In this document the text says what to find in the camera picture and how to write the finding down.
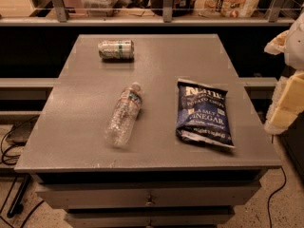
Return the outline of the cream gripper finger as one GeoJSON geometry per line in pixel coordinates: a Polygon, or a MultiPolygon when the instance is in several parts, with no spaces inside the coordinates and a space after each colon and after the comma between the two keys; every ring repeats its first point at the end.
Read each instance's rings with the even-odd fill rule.
{"type": "Polygon", "coordinates": [[[304,72],[289,78],[281,76],[275,85],[272,103],[266,114],[264,129],[279,135],[304,111],[304,72]]]}

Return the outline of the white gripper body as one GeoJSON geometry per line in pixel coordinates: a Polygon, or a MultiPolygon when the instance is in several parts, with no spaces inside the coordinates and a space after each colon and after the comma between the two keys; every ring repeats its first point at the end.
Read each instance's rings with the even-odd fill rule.
{"type": "Polygon", "coordinates": [[[304,13],[285,30],[271,40],[264,48],[266,53],[284,54],[285,64],[294,69],[304,69],[304,13]]]}

